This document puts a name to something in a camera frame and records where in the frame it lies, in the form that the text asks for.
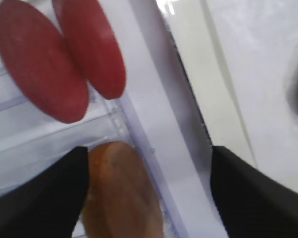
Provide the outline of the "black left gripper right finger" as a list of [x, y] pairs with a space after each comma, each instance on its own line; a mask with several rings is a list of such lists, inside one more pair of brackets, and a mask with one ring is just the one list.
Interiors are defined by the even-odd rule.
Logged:
[[213, 147], [210, 187], [230, 238], [298, 238], [298, 193], [226, 147]]

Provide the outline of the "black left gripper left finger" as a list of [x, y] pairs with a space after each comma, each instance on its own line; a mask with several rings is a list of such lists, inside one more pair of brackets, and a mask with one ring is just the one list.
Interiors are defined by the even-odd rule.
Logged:
[[72, 237], [88, 187], [88, 149], [78, 146], [0, 197], [0, 238]]

